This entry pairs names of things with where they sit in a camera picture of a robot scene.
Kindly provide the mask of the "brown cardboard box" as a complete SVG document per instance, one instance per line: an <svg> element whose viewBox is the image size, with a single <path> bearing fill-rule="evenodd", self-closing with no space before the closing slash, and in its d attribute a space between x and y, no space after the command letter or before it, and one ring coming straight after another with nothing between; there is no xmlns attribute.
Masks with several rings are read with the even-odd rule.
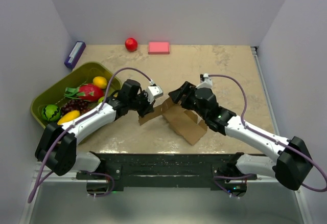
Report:
<svg viewBox="0 0 327 224"><path fill-rule="evenodd" d="M191 110L182 108L167 98L161 105L154 108L154 112L138 117L139 125L162 116L169 127L179 136L182 136L190 145L195 145L206 133L207 125L203 119L198 122L198 115Z"/></svg>

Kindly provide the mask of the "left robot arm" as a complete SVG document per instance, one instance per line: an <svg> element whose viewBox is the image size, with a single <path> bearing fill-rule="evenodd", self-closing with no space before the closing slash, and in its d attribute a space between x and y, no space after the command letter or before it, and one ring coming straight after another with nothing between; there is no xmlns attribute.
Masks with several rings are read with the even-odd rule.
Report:
<svg viewBox="0 0 327 224"><path fill-rule="evenodd" d="M135 80L126 80L122 88L106 98L84 115L62 125L50 123L45 127L35 151L35 157L56 175L62 176L71 170L87 171L94 179L101 179L106 167L93 152L77 152L78 144L99 128L126 115L128 111L145 115L154 111L156 98L163 95L162 89L152 84L142 89Z"/></svg>

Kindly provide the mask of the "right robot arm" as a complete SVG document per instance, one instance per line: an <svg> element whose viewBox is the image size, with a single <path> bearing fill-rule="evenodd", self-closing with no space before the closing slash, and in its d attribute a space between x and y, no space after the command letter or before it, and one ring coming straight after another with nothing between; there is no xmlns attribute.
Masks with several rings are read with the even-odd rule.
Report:
<svg viewBox="0 0 327 224"><path fill-rule="evenodd" d="M304 141L276 136L241 120L233 111L220 106L208 87L185 82L169 92L169 97L182 108L196 112L214 132L242 141L263 153L254 156L237 153L214 176L220 180L242 180L256 175L277 179L284 187L298 190L311 171L311 156Z"/></svg>

